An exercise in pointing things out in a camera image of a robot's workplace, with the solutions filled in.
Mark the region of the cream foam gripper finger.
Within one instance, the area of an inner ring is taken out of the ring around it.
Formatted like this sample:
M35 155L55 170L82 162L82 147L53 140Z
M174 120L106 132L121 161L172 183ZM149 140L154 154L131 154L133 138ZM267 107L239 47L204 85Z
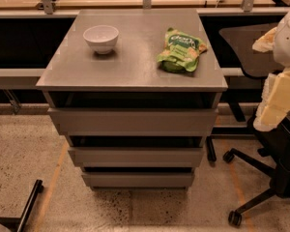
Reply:
M253 126L258 131L271 131L288 112L290 112L290 68L285 68L279 74L268 75Z
M276 28L272 28L254 42L252 49L258 52L268 52L274 49Z

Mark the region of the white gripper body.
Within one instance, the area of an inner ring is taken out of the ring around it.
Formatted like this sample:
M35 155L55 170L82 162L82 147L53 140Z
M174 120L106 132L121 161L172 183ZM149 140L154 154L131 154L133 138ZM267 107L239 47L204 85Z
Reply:
M273 53L276 62L290 67L290 11L276 28Z

